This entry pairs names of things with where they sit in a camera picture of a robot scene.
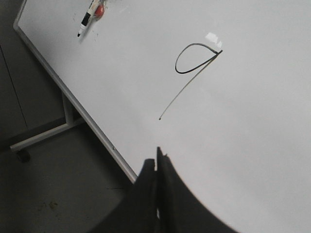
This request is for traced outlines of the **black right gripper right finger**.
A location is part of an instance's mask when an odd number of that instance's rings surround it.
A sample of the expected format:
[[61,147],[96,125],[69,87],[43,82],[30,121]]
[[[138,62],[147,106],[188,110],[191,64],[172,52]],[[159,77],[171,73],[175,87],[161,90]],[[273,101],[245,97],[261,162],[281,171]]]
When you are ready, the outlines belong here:
[[234,233],[188,189],[170,158],[157,147],[157,191],[164,233]]

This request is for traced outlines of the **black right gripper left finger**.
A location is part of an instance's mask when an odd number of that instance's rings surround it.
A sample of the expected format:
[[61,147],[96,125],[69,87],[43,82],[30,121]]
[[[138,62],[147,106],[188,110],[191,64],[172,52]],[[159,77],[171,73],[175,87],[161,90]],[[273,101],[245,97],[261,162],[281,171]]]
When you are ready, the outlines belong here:
[[154,159],[143,167],[128,194],[92,233],[154,233],[157,230]]

